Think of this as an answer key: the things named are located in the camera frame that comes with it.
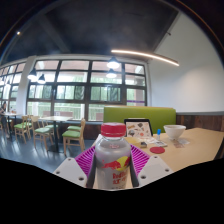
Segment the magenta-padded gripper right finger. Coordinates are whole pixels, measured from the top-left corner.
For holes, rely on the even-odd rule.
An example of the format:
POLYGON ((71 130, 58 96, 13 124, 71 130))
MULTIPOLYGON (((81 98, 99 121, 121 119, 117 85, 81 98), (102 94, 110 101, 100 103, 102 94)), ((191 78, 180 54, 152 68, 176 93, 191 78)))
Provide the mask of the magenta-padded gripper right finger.
POLYGON ((173 173, 158 156, 150 156, 136 146, 131 146, 130 175, 133 187, 143 187, 173 173))

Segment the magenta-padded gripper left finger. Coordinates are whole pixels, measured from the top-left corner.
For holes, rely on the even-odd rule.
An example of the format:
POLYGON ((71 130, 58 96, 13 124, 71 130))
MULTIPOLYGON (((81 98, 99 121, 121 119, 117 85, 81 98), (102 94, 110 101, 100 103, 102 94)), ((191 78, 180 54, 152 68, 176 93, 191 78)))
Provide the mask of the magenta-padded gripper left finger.
POLYGON ((75 158, 66 158, 54 174, 84 188, 92 188, 95 182, 95 147, 85 150, 75 158))

